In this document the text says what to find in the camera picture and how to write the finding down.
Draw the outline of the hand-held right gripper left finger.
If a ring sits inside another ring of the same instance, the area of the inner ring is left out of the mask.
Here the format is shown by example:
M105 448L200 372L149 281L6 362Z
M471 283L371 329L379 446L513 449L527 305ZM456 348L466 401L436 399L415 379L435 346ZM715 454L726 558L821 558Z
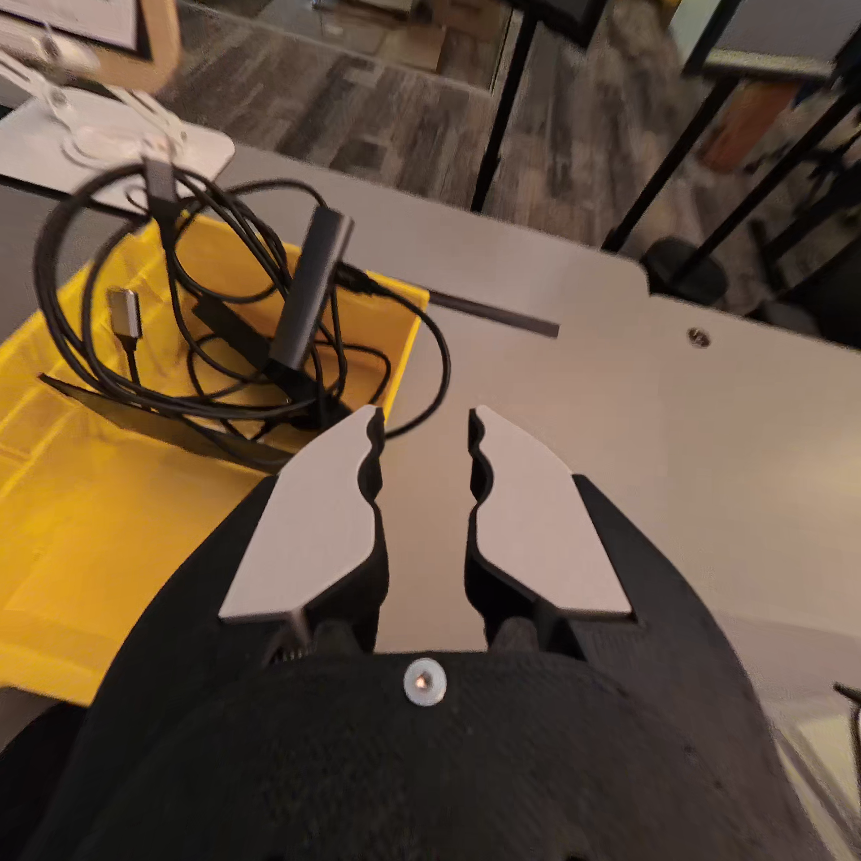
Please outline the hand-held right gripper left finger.
M376 499L382 408L365 405L281 469L219 610L224 622L297 619L385 554Z

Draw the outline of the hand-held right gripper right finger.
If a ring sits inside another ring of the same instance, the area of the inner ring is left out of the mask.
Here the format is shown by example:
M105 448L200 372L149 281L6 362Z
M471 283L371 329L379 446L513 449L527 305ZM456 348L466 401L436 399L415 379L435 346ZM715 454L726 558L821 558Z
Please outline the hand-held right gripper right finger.
M633 615L616 569L565 462L486 405L469 415L471 552L526 599L566 615Z

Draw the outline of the yellow plastic bin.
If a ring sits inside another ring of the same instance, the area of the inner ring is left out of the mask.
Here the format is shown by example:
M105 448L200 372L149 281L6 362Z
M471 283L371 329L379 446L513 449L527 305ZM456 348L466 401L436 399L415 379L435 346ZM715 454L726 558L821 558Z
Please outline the yellow plastic bin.
M178 257L197 282L224 295L255 296L270 285L240 239L214 219L196 219ZM155 225L127 236L96 283L96 353L125 373L104 299L110 287L139 296L145 385L194 393ZM345 341L392 362L377 401L388 419L420 319L391 300L340 288L338 305ZM167 578L263 475L121 429L42 381L44 374L87 388L40 312L2 344L1 366L2 689L89 705Z

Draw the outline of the grey metal usb hub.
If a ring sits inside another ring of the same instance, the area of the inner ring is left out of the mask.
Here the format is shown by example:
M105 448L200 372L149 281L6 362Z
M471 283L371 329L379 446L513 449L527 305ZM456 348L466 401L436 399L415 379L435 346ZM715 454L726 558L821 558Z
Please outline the grey metal usb hub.
M269 359L277 369L304 370L353 226L349 216L328 206L314 210L270 343Z

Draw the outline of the thin black bin divider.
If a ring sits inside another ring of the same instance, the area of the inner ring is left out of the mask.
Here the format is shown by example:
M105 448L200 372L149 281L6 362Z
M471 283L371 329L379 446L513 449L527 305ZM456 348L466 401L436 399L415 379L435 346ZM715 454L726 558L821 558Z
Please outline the thin black bin divider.
M135 405L117 402L48 374L39 374L38 379L123 431L180 448L190 454L251 468L264 474L277 474L294 456L282 449L240 440L226 432L193 425L177 417L146 412Z

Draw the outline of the white stand base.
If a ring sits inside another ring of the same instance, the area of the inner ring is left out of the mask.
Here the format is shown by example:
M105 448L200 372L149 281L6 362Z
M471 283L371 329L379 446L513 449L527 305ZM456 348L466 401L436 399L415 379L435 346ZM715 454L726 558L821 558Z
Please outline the white stand base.
M142 145L165 142L175 148L177 167L213 180L235 153L227 135L174 115L163 131L115 98L78 89L64 95L72 127L36 98L2 119L2 180L70 194L106 170L138 162Z

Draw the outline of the flattened cardboard sheets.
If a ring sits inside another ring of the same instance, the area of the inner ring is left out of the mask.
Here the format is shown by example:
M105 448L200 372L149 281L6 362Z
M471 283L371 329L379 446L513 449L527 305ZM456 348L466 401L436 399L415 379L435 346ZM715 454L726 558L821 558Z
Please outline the flattened cardboard sheets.
M488 88L511 10L493 1L310 2L321 34L350 51Z

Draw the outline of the wooden sheet board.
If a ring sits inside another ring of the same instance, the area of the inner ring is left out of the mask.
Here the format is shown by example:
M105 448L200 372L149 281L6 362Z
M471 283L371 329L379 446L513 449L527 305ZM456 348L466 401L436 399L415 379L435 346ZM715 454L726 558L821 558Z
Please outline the wooden sheet board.
M177 4L174 1L136 1L135 47L99 48L96 80L105 87L153 94L178 69L182 43Z

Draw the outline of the framed display on stand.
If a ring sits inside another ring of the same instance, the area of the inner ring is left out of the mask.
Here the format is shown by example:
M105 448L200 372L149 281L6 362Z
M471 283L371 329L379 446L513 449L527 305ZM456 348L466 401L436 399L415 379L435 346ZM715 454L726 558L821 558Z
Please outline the framed display on stand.
M601 249L618 252L707 127L742 83L841 87L835 102L704 242L670 237L640 259L650 292L712 306L726 296L715 250L859 106L859 2L678 2L669 22L682 75L710 79L711 91Z

